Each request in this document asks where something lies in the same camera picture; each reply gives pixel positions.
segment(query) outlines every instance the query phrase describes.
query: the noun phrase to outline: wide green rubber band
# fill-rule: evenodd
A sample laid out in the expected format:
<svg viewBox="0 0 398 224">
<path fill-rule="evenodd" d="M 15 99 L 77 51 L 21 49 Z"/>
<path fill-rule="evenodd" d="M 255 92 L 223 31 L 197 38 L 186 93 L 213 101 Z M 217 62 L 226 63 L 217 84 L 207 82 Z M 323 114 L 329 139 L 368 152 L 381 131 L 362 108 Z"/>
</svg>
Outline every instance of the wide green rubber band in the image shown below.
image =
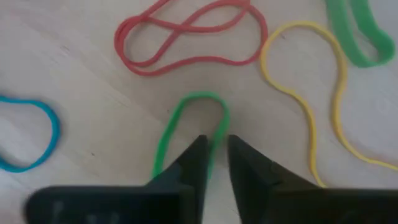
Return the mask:
<svg viewBox="0 0 398 224">
<path fill-rule="evenodd" d="M 210 163 L 209 163 L 209 168 L 208 168 L 208 178 L 211 177 L 211 172 L 212 172 L 213 166 L 214 166 L 215 152 L 220 147 L 221 143 L 223 142 L 223 139 L 224 139 L 226 132 L 228 130 L 228 127 L 229 127 L 229 109 L 224 100 L 222 100 L 216 93 L 212 93 L 209 91 L 199 91 L 199 92 L 189 93 L 188 95 L 184 96 L 184 98 L 181 99 L 180 103 L 174 109 L 174 112 L 169 120 L 169 123 L 166 126 L 166 130 L 163 132 L 162 138 L 160 139 L 159 144 L 157 146 L 154 168 L 152 170 L 153 177 L 156 177 L 163 170 L 164 158 L 165 158 L 167 149 L 169 147 L 170 138 L 172 137 L 173 132 L 175 131 L 175 129 L 178 125 L 178 121 L 180 120 L 180 117 L 181 117 L 181 114 L 182 114 L 184 108 L 186 107 L 188 102 L 197 100 L 200 98 L 210 98 L 212 100 L 215 100 L 215 101 L 219 102 L 224 109 L 224 116 L 221 119 L 221 121 L 217 127 L 217 130 L 213 134 L 211 141 L 210 141 L 210 146 L 209 146 L 211 155 L 210 155 Z"/>
<path fill-rule="evenodd" d="M 349 0 L 359 30 L 370 40 L 378 52 L 378 60 L 365 56 L 354 39 L 346 9 L 346 0 L 326 0 L 329 19 L 345 54 L 358 67 L 373 67 L 390 61 L 395 54 L 395 44 L 377 25 L 368 0 Z"/>
</svg>

